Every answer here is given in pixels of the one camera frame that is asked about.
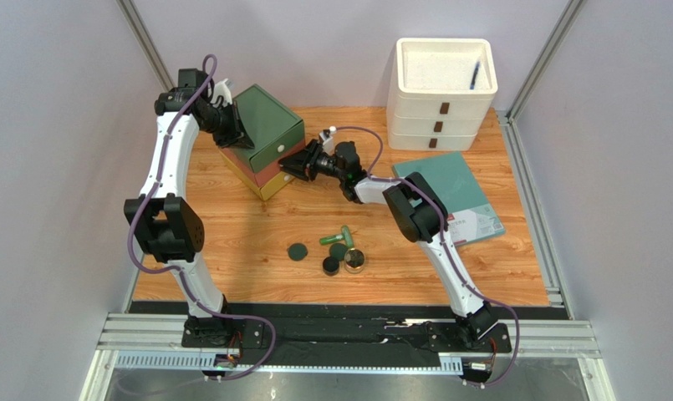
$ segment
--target white wall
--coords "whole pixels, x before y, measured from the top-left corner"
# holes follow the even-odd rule
[[[518,127],[618,399],[673,399],[673,2],[587,2]]]
[[[115,2],[0,0],[0,400],[78,398],[160,91]]]
[[[217,76],[290,106],[385,106],[395,41],[485,38],[508,109],[566,0],[135,0],[168,70],[214,53]]]

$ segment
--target wood surface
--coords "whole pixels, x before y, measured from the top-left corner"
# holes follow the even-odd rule
[[[361,125],[381,133],[385,109],[294,108],[306,124],[307,142],[330,125]],[[337,141],[354,140],[366,167],[378,143],[366,133],[342,131]],[[339,182],[319,176],[295,180],[262,202],[227,167],[210,135],[199,135],[192,151],[187,199],[205,224],[203,249],[212,279],[229,302],[360,304],[447,304],[425,254],[408,242],[387,206],[348,202]],[[374,174],[392,176],[401,161],[440,152],[391,150],[386,145]],[[497,116],[491,109],[470,150],[463,153],[506,233],[458,247],[472,280],[487,296],[513,305],[548,305],[527,222],[512,176]],[[329,247],[319,238],[348,225],[366,256],[365,269],[335,277],[322,273]],[[291,261],[287,248],[302,242],[308,255]],[[152,257],[147,266],[158,266]],[[141,273],[134,299],[184,299],[171,274]]]

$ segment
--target green drawer box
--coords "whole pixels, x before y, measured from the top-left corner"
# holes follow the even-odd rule
[[[245,89],[235,99],[254,149],[230,150],[253,172],[258,173],[304,140],[302,118],[259,85]]]

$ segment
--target gray floor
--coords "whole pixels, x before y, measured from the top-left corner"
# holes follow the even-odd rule
[[[116,370],[113,384],[150,392],[171,388],[201,375],[171,370]],[[255,373],[235,382],[197,383],[152,397],[134,397],[111,386],[107,400],[588,400],[576,359],[524,359],[517,362],[507,381],[479,390],[464,387],[457,377],[393,374]]]

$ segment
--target white drawer unit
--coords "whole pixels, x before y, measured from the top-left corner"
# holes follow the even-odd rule
[[[487,40],[400,39],[388,93],[388,145],[468,150],[496,93]]]

